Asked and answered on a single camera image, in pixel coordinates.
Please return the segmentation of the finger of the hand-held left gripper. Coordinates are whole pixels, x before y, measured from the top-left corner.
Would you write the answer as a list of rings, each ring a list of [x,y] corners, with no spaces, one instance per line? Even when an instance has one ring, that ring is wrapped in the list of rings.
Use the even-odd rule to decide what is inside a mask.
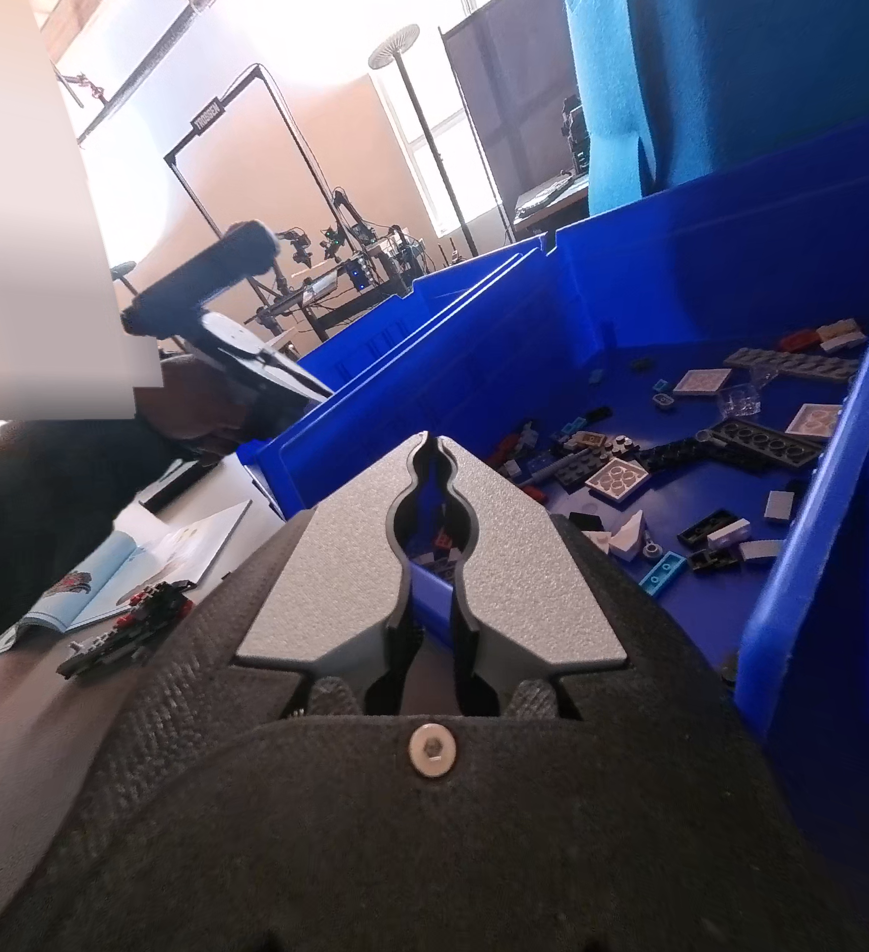
[[[319,406],[333,389],[282,355],[257,355],[251,368],[259,378],[256,402],[265,407]]]
[[[200,353],[220,364],[274,366],[274,358],[261,339],[216,311],[200,315]]]

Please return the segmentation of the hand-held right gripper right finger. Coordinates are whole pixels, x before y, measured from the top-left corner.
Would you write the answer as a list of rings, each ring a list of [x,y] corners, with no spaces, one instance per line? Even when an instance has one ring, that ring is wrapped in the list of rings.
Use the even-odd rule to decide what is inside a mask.
[[[449,437],[438,482],[455,564],[451,627],[461,708],[503,708],[524,681],[628,662],[547,510]]]

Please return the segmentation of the person's left hand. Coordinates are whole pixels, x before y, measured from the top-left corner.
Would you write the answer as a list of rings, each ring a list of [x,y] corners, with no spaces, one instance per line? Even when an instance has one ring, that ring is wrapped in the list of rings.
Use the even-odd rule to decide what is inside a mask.
[[[194,355],[161,362],[159,387],[135,387],[138,417],[197,458],[219,460],[252,439],[249,407],[218,368]]]

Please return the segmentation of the wooden table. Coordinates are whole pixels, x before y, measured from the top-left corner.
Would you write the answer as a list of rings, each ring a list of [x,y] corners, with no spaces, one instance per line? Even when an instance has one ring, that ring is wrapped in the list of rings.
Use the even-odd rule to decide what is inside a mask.
[[[568,211],[573,213],[576,207],[579,207],[580,217],[585,217],[588,184],[588,173],[562,173],[525,192],[515,203],[512,221],[514,233],[519,235],[548,230],[551,226],[544,225],[544,222]]]

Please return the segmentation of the blue plastic bin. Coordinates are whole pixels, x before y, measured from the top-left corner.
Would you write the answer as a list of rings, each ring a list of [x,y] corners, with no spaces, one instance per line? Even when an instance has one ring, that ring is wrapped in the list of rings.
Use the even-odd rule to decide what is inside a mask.
[[[462,298],[387,303],[369,351],[350,327],[303,360],[335,391],[258,451],[285,516],[419,430],[487,456],[524,420],[547,444],[602,407],[642,448],[714,424],[714,400],[650,403],[658,378],[854,318],[869,336],[869,121],[714,174],[475,265]],[[398,322],[412,331],[400,331]],[[714,670],[738,660],[738,708],[766,741],[796,819],[869,922],[869,341],[842,381],[781,375],[760,419],[841,406],[798,479],[781,558],[683,571],[657,602]]]
[[[537,248],[545,249],[540,235],[417,279],[406,297],[389,297],[306,354],[299,364],[323,385],[338,390],[501,266]]]

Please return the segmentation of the instruction booklet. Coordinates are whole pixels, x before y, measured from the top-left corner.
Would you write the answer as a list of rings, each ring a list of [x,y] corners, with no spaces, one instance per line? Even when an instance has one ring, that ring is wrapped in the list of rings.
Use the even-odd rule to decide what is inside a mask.
[[[0,636],[0,654],[36,628],[67,634],[118,616],[145,589],[180,581],[199,586],[250,506],[244,501],[146,543],[113,532]]]

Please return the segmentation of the dark room divider panel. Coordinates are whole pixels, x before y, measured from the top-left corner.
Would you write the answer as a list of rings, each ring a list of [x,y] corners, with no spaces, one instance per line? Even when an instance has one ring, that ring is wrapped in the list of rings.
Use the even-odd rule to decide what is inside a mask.
[[[493,1],[441,33],[508,219],[517,200],[574,173],[564,106],[578,104],[564,1]]]

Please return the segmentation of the person's left forearm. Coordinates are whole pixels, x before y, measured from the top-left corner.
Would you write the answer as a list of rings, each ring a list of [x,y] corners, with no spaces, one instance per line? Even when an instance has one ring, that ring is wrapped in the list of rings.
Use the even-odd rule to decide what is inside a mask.
[[[0,430],[0,635],[185,456],[138,419],[7,423]]]

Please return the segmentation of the black metal frame rig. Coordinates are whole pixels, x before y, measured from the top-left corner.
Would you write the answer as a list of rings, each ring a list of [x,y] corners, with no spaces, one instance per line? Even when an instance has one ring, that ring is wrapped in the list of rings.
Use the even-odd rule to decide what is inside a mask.
[[[262,64],[256,63],[249,66],[237,80],[233,82],[231,87],[221,96],[214,97],[196,116],[190,121],[190,131],[179,140],[164,156],[164,162],[168,166],[169,170],[175,178],[178,180],[179,184],[183,187],[185,193],[190,198],[190,201],[195,206],[197,212],[204,220],[204,222],[210,227],[211,231],[214,233],[215,238],[221,238],[223,236],[223,231],[217,225],[216,221],[210,214],[207,208],[203,205],[196,192],[190,186],[189,181],[179,170],[179,155],[187,147],[190,146],[197,138],[203,136],[216,122],[218,122],[226,112],[226,109],[242,95],[252,83],[260,82],[265,89],[267,94],[273,102],[274,107],[276,108],[280,119],[285,125],[285,128],[292,139],[292,142],[301,156],[306,169],[316,185],[326,207],[329,209],[329,212],[333,216],[335,222],[335,228],[338,231],[344,229],[342,218],[338,213],[337,209],[333,205],[333,197],[330,192],[330,187],[326,176],[322,173],[321,167],[318,165],[317,160],[314,157],[312,150],[310,149],[308,141],[305,139],[295,117],[290,111],[289,106],[285,102],[285,99],[281,91],[277,88],[277,84],[274,80],[274,76],[268,71],[268,69]]]

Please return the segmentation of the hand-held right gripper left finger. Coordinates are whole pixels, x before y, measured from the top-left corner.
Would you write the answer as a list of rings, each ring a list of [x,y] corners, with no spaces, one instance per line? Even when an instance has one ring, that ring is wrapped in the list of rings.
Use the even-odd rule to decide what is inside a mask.
[[[399,708],[420,647],[405,542],[432,454],[414,434],[321,501],[238,646],[244,667],[344,681],[365,708]]]

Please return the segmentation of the partly built toy brick model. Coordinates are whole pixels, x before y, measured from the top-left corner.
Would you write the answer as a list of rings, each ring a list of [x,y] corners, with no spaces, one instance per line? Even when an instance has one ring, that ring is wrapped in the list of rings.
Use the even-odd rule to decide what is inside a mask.
[[[168,633],[191,611],[189,580],[160,582],[131,597],[128,608],[104,633],[71,645],[71,654],[57,668],[69,680],[123,658],[146,654],[149,642]]]

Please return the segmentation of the pile of toy bricks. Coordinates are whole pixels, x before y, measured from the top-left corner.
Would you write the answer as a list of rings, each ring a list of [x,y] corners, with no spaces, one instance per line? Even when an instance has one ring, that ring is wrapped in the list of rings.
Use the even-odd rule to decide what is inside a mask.
[[[860,344],[727,339],[599,354],[604,382],[524,360],[450,368],[420,428],[449,436],[518,496],[567,515],[627,564],[694,577],[769,571],[837,424]]]

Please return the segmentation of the floor lamp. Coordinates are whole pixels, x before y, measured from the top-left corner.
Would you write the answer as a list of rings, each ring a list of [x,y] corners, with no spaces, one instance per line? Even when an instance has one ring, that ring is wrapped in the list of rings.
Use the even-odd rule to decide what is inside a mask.
[[[420,35],[420,27],[417,24],[409,24],[399,30],[395,30],[388,38],[382,41],[370,54],[367,64],[370,70],[381,71],[389,65],[395,65],[401,77],[401,81],[417,116],[424,140],[432,154],[435,167],[444,185],[448,195],[458,225],[468,246],[470,255],[479,256],[479,251],[474,240],[474,236],[468,226],[464,212],[458,202],[457,195],[452,186],[451,179],[444,165],[442,156],[433,135],[433,131],[427,121],[427,118],[421,108],[415,86],[410,78],[404,63],[404,54],[406,54],[417,42]]]

